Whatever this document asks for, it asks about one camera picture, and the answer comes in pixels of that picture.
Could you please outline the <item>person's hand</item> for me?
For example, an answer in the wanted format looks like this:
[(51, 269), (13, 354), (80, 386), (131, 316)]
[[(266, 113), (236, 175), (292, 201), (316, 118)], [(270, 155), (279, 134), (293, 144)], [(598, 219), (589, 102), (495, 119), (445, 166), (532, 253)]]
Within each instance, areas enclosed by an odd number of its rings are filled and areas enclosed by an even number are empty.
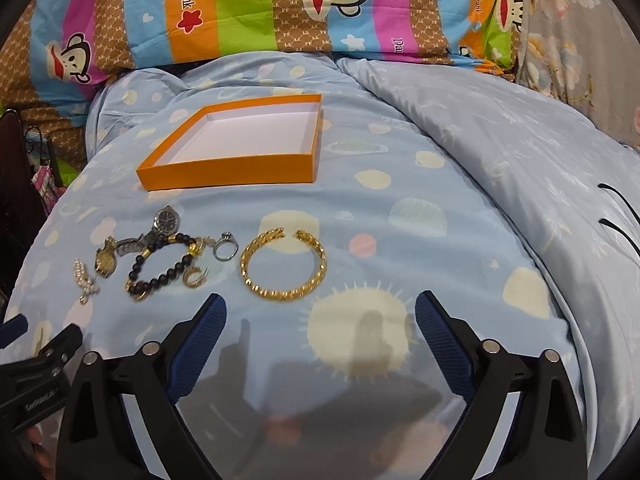
[(30, 427), (25, 432), (32, 447), (35, 461), (43, 478), (47, 480), (55, 479), (55, 471), (52, 465), (52, 458), (49, 452), (43, 447), (43, 435), (38, 426)]

